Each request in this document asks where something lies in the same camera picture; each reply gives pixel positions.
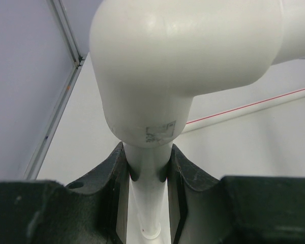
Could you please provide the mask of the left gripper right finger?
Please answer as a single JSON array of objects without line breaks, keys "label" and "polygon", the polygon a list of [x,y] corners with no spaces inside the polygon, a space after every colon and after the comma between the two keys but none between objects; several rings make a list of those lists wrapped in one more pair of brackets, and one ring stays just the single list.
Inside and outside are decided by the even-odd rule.
[{"label": "left gripper right finger", "polygon": [[173,146],[167,186],[172,243],[305,243],[305,178],[216,179]]}]

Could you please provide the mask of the white PVC pipe frame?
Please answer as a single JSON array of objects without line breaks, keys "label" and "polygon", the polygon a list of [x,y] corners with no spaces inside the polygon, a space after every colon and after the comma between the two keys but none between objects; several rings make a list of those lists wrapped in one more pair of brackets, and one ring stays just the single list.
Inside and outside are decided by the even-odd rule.
[{"label": "white PVC pipe frame", "polygon": [[89,52],[130,165],[141,237],[162,243],[166,165],[193,98],[305,56],[305,1],[102,1]]}]

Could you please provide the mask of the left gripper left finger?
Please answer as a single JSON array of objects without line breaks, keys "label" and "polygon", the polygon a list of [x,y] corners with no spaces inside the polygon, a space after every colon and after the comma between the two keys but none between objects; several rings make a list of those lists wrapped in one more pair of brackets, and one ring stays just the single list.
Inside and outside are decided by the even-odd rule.
[{"label": "left gripper left finger", "polygon": [[125,243],[128,198],[122,143],[66,186],[51,180],[0,181],[0,243]]}]

